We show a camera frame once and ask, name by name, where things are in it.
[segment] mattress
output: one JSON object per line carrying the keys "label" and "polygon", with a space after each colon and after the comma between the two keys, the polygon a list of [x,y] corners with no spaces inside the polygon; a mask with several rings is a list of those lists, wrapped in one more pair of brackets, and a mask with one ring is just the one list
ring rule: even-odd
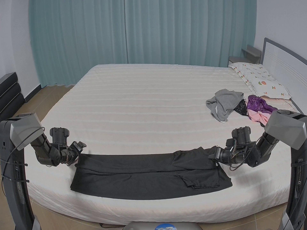
{"label": "mattress", "polygon": [[[70,131],[69,145],[87,144],[88,154],[156,154],[202,146],[223,147],[234,128],[250,126],[251,140],[264,129],[232,112],[223,124],[205,101],[220,89],[251,93],[231,68],[112,64],[93,67],[60,99],[42,121],[49,129]],[[279,109],[294,110],[289,101],[266,99]],[[46,167],[25,148],[29,195],[53,211],[108,224],[131,221],[223,222],[251,215],[288,199],[290,148],[279,142],[268,162],[231,172],[233,186],[221,191],[163,200],[123,200],[70,190],[75,167]]]}

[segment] white wall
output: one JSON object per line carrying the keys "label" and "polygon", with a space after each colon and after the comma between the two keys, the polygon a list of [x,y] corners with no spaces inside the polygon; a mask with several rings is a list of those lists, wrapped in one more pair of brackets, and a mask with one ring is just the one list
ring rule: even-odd
{"label": "white wall", "polygon": [[16,72],[26,97],[39,84],[29,34],[29,0],[0,0],[0,77]]}
{"label": "white wall", "polygon": [[307,59],[307,0],[257,0],[254,47],[265,37]]}

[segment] gray towel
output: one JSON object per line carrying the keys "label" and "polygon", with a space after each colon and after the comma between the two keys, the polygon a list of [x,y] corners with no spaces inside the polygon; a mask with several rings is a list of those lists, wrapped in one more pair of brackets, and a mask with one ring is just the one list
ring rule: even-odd
{"label": "gray towel", "polygon": [[229,114],[243,99],[242,92],[219,90],[210,100],[206,100],[206,106],[211,110],[211,114],[220,122],[225,122]]}

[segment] round sticker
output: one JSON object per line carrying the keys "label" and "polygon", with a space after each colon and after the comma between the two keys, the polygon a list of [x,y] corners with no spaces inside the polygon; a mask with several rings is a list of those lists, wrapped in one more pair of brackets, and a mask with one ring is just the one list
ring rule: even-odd
{"label": "round sticker", "polygon": [[164,223],[157,226],[155,230],[177,230],[177,228],[172,224]]}

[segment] baseboard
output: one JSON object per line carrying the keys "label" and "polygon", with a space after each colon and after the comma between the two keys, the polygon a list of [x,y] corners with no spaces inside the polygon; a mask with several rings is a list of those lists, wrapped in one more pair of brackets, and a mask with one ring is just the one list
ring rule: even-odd
{"label": "baseboard", "polygon": [[39,91],[41,90],[41,86],[37,86],[30,94],[28,94],[25,97],[25,102],[29,102],[29,100],[31,100],[33,98],[34,95],[36,95]]}

